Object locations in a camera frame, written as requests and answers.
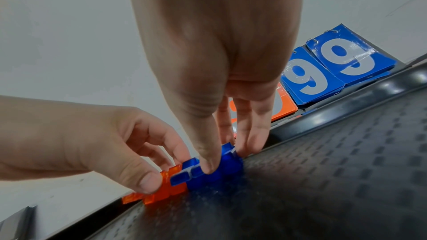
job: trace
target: skin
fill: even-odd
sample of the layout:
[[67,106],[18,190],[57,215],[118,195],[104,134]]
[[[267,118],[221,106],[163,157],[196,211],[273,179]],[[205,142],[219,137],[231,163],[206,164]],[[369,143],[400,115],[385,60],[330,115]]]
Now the skin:
[[[199,152],[219,165],[221,144],[260,152],[274,91],[294,47],[302,0],[132,0],[149,64],[165,99]],[[228,108],[233,98],[238,134]],[[0,96],[0,180],[96,171],[141,193],[158,171],[190,158],[166,123],[137,108]]]

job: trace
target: number card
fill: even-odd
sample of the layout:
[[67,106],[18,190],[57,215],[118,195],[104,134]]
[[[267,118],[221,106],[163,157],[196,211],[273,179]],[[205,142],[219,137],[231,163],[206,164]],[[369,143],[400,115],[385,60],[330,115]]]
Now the number card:
[[297,105],[315,102],[344,88],[344,83],[303,47],[294,50],[282,73],[282,83]]
[[376,51],[343,24],[310,39],[307,47],[346,85],[392,69],[396,61]]
[[[231,124],[233,125],[234,136],[237,134],[237,113],[236,106],[232,99],[229,100],[230,113],[231,113]],[[277,84],[276,93],[274,95],[274,106],[273,113],[271,116],[271,122],[279,120],[285,116],[291,115],[298,111],[297,105],[291,99],[289,94],[283,88],[281,83]]]

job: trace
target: white number 9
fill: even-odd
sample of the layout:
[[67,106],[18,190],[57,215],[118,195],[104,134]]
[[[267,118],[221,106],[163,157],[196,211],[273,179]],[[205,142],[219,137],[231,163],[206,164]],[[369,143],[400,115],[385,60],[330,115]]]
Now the white number 9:
[[[293,67],[298,66],[304,70],[303,76],[298,76],[292,70]],[[313,78],[316,86],[311,87],[306,85],[300,91],[307,95],[316,95],[323,92],[328,87],[328,80],[325,75],[312,63],[304,59],[293,59],[289,61],[288,65],[285,68],[284,74],[289,81],[295,84],[305,84],[310,81],[310,78]]]
[[[347,54],[344,56],[338,56],[332,51],[332,47],[340,46],[346,50]],[[365,74],[371,71],[375,66],[375,61],[371,57],[371,54],[374,51],[366,52],[356,43],[344,39],[333,39],[325,42],[320,48],[323,57],[326,58],[329,62],[343,65],[347,64],[353,59],[356,59],[359,62],[358,67],[349,66],[341,71],[341,73],[351,76],[357,76]]]

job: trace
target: person's right hand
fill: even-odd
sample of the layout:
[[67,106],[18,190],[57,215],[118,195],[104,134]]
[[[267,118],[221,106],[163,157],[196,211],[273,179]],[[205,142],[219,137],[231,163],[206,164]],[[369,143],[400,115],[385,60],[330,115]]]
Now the person's right hand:
[[169,107],[212,173],[221,143],[261,151],[302,0],[132,0],[145,53]]

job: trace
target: white surface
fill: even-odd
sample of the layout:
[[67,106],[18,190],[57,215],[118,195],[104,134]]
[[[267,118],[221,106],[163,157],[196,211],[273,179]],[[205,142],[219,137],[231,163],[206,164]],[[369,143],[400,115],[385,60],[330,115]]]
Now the white surface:
[[[305,0],[297,45],[344,23],[408,62],[427,52],[426,14],[427,0]],[[146,63],[130,0],[0,0],[0,94],[137,106],[184,135]],[[43,239],[126,192],[95,173],[0,182],[0,220],[37,204]]]

